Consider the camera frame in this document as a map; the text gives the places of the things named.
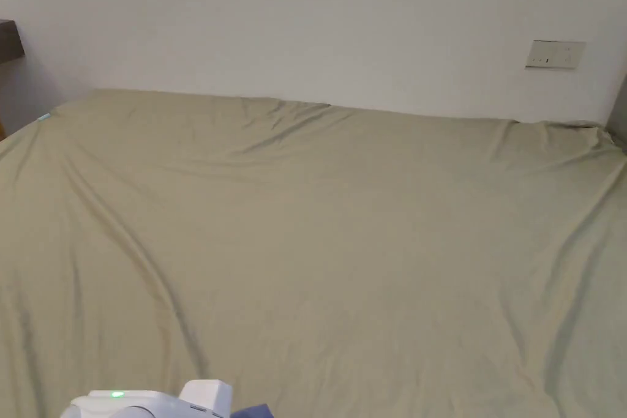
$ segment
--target blue cloth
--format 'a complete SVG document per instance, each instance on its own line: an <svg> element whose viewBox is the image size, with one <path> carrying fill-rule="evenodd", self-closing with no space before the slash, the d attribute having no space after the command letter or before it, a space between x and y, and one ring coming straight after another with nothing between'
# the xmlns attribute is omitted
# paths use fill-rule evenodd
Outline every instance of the blue cloth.
<svg viewBox="0 0 627 418"><path fill-rule="evenodd" d="M256 405L231 413L231 418L274 418L274 416L264 403L263 405Z"/></svg>

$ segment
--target dark wooden furniture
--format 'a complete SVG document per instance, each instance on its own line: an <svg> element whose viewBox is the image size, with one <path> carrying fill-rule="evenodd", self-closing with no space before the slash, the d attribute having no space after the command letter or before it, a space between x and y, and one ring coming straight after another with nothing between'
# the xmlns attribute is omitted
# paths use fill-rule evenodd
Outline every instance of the dark wooden furniture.
<svg viewBox="0 0 627 418"><path fill-rule="evenodd" d="M15 22L0 20L0 64L23 56L24 48Z"/></svg>

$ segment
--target light switch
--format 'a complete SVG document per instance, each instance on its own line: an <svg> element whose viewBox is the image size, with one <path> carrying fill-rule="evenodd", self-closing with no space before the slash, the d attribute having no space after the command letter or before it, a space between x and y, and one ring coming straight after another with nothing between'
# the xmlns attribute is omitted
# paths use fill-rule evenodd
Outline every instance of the light switch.
<svg viewBox="0 0 627 418"><path fill-rule="evenodd" d="M527 67L545 69L577 69L585 43L534 41L527 58Z"/></svg>

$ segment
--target white robot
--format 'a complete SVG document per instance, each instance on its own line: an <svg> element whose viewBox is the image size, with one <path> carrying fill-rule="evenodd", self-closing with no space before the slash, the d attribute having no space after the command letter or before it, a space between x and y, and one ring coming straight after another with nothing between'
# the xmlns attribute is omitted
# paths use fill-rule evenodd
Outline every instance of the white robot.
<svg viewBox="0 0 627 418"><path fill-rule="evenodd" d="M189 381L179 397L152 390L92 390L72 400L61 418L229 418L233 389Z"/></svg>

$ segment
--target mattress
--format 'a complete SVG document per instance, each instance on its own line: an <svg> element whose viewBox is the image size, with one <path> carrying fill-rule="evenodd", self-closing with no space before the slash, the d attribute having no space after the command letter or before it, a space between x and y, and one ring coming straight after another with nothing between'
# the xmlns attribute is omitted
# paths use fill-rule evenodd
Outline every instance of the mattress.
<svg viewBox="0 0 627 418"><path fill-rule="evenodd" d="M0 144L0 408L627 409L627 158L593 125L103 90Z"/></svg>

